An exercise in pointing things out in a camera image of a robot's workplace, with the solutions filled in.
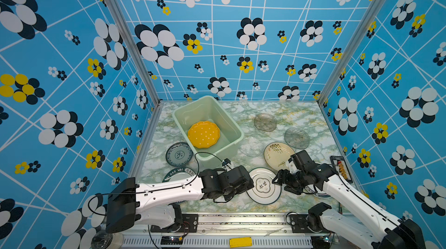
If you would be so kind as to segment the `white plate black emblem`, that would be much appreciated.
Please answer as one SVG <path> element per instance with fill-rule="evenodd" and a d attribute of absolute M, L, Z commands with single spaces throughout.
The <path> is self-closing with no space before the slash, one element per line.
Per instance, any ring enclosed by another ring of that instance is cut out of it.
<path fill-rule="evenodd" d="M 282 187 L 272 183 L 276 174 L 267 168 L 255 168 L 249 172 L 254 187 L 247 191 L 256 203 L 267 206 L 275 203 L 282 193 Z"/>

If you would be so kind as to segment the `light green plastic bin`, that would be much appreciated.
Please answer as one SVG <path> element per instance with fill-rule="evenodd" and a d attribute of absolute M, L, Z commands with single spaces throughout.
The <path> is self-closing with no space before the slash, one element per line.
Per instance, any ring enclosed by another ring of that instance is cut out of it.
<path fill-rule="evenodd" d="M 173 119 L 197 159 L 209 166 L 236 156 L 245 137 L 240 126 L 212 96 L 177 108 Z"/>

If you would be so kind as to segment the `yellow dotted plate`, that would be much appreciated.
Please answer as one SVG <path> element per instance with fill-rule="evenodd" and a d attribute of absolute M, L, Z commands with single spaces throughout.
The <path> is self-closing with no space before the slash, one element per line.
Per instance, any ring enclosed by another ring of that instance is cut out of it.
<path fill-rule="evenodd" d="M 219 127 L 210 121 L 200 121 L 188 130 L 188 139 L 198 149 L 207 149 L 220 139 Z"/>

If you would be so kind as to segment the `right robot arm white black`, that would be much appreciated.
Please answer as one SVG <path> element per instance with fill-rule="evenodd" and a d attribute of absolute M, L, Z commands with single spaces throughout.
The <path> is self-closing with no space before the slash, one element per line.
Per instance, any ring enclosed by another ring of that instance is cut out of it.
<path fill-rule="evenodd" d="M 335 233 L 360 249 L 423 249 L 422 230 L 412 220 L 402 220 L 387 212 L 346 182 L 328 164 L 317 164 L 305 150 L 292 155 L 287 169 L 278 171 L 273 184 L 285 186 L 287 192 L 303 194 L 313 185 L 346 207 L 357 219 L 338 213 L 330 205 L 319 203 L 308 211 L 307 224 L 314 231 Z"/>

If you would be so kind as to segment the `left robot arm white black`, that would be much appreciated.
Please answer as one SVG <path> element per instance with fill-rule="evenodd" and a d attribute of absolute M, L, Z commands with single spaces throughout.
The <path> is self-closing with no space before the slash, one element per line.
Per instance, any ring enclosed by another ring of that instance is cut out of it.
<path fill-rule="evenodd" d="M 206 169 L 197 175 L 156 184 L 122 181 L 108 194 L 106 232 L 118 233 L 134 225 L 153 225 L 160 229 L 182 224 L 181 201 L 212 200 L 224 203 L 254 187 L 254 180 L 243 166 L 226 171 Z"/>

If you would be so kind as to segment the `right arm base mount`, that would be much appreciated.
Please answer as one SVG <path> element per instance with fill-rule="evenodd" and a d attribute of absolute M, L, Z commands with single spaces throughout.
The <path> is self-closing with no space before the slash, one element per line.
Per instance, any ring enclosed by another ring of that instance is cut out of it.
<path fill-rule="evenodd" d="M 309 227 L 307 221 L 307 215 L 305 214 L 289 214 L 286 217 L 287 224 L 291 227 L 293 233 L 302 233 L 302 234 L 318 234 L 318 235 L 328 235 L 329 232 L 327 230 L 312 230 Z"/>

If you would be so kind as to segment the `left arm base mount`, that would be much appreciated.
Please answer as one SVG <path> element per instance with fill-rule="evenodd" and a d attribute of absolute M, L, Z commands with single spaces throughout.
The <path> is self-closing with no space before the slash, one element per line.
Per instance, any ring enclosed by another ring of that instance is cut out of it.
<path fill-rule="evenodd" d="M 181 223 L 174 223 L 166 228 L 151 225 L 149 229 L 154 233 L 196 233 L 198 222 L 198 214 L 182 214 Z"/>

